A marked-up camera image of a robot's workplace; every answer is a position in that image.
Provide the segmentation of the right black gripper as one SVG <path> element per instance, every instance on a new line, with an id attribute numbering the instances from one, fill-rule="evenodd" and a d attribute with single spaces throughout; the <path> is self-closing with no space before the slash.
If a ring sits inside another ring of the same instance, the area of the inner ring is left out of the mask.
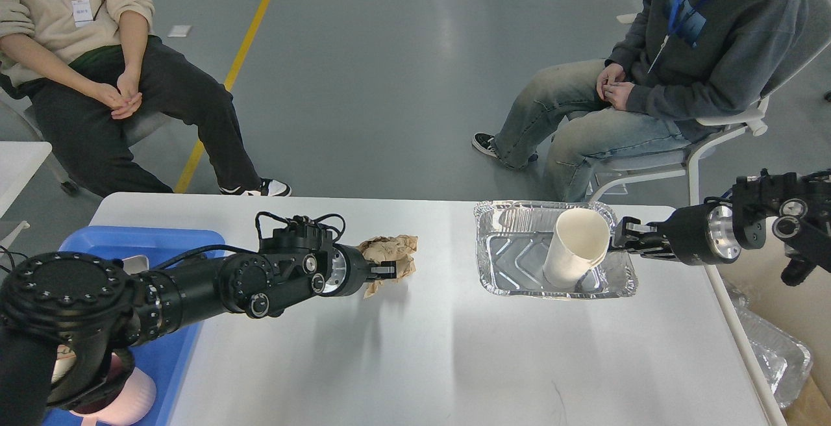
<path id="1" fill-rule="evenodd" d="M 675 210 L 667 221 L 642 223 L 624 216 L 617 223 L 615 251 L 653 260 L 700 264 L 730 264 L 739 258 L 733 211 L 724 204 L 701 204 Z"/>

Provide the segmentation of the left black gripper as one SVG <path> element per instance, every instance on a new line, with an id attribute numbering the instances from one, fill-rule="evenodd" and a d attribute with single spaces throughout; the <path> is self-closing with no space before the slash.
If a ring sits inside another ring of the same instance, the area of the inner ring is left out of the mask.
<path id="1" fill-rule="evenodd" d="M 363 257 L 359 249 L 349 245 L 334 245 L 334 255 L 321 296 L 345 297 L 359 291 L 362 285 L 383 280 L 397 280 L 397 263 L 382 261 L 374 263 Z"/>

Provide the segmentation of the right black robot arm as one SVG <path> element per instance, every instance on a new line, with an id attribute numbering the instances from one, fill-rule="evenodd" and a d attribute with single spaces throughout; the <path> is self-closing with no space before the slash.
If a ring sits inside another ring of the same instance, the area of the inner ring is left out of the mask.
<path id="1" fill-rule="evenodd" d="M 743 249 L 761 249 L 768 234 L 784 244 L 781 281 L 802 284 L 815 268 L 830 269 L 829 170 L 737 177 L 722 196 L 676 209 L 665 221 L 626 216 L 609 248 L 689 266 L 731 264 Z"/>

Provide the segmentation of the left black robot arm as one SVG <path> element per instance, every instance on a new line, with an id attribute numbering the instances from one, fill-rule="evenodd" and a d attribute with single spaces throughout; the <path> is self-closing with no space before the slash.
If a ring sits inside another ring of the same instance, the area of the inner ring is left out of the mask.
<path id="1" fill-rule="evenodd" d="M 34 255 L 2 283 L 2 418 L 38 425 L 127 390 L 130 347 L 224 313 L 279 317 L 315 296 L 353 295 L 399 276 L 396 258 L 366 258 L 340 243 L 326 216 L 275 217 L 259 248 L 222 245 L 225 257 L 190 249 L 128 274 L 119 260 L 56 251 Z"/>

